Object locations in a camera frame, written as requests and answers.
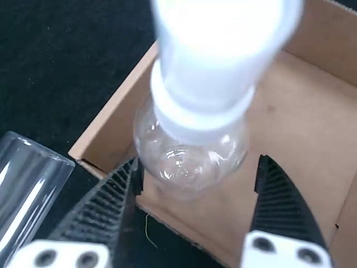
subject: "bottle cap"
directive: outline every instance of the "bottle cap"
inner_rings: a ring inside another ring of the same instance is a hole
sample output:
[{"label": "bottle cap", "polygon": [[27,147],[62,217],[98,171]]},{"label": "bottle cap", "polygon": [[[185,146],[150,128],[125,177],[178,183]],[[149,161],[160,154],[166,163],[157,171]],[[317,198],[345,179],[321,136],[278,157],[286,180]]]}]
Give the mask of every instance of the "bottle cap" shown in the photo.
[{"label": "bottle cap", "polygon": [[204,142],[248,109],[254,85],[298,24],[302,0],[153,0],[152,7],[157,116],[170,136]]}]

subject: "clear plastic bottle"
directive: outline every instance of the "clear plastic bottle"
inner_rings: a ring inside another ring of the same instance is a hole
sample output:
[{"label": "clear plastic bottle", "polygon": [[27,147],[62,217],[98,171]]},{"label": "clear plastic bottle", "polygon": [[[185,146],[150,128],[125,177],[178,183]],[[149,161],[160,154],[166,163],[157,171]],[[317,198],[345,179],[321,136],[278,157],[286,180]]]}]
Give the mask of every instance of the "clear plastic bottle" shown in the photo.
[{"label": "clear plastic bottle", "polygon": [[178,199],[192,199],[234,172],[248,151],[245,119],[219,139],[189,145],[170,137],[157,119],[152,99],[138,109],[134,141],[139,157],[160,189]]},{"label": "clear plastic bottle", "polygon": [[302,0],[152,0],[152,11],[159,53],[134,140],[160,188],[190,199],[242,163],[255,85],[296,28]]}]

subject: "cardboard box flap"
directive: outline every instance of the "cardboard box flap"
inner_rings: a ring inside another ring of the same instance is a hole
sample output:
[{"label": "cardboard box flap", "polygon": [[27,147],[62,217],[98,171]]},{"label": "cardboard box flap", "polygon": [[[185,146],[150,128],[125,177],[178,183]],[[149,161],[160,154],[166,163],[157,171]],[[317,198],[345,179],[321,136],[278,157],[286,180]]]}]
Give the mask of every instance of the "cardboard box flap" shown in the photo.
[{"label": "cardboard box flap", "polygon": [[338,232],[334,237],[330,251],[339,259],[336,267],[352,267],[356,263],[356,241],[357,241],[357,174],[354,178],[344,207],[337,221]]},{"label": "cardboard box flap", "polygon": [[85,159],[105,173],[118,165],[133,139],[135,110],[149,94],[150,72],[156,54],[154,43],[73,145],[70,156]]},{"label": "cardboard box flap", "polygon": [[357,16],[341,4],[306,0],[303,18],[286,51],[357,85]]}]

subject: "screw hole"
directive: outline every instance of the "screw hole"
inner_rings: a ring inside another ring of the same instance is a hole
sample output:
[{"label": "screw hole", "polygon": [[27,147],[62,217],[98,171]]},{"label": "screw hole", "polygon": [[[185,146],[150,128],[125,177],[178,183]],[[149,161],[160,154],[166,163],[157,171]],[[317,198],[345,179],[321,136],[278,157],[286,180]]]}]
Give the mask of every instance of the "screw hole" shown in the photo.
[{"label": "screw hole", "polygon": [[35,259],[35,265],[38,267],[47,267],[54,263],[56,259],[56,251],[54,250],[45,250],[37,255]]},{"label": "screw hole", "polygon": [[304,261],[308,262],[309,264],[320,264],[321,263],[321,259],[320,259],[319,255],[315,251],[312,251],[308,248],[303,248],[303,249],[299,250],[297,253],[297,256],[301,260],[304,260]]},{"label": "screw hole", "polygon": [[258,237],[253,241],[253,246],[265,252],[275,252],[272,242],[263,237]]},{"label": "screw hole", "polygon": [[98,263],[98,255],[93,251],[81,254],[77,260],[77,268],[93,268]]}]

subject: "bottle neck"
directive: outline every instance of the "bottle neck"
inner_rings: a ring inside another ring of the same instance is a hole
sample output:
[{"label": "bottle neck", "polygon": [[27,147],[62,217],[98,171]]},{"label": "bottle neck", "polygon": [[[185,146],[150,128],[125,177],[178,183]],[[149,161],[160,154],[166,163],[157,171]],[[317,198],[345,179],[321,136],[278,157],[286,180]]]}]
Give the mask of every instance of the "bottle neck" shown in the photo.
[{"label": "bottle neck", "polygon": [[189,109],[175,101],[165,88],[159,59],[154,63],[150,86],[154,112],[162,129],[173,139],[191,145],[212,143],[228,133],[244,117],[255,92],[255,87],[250,87],[226,110],[208,113]]}]

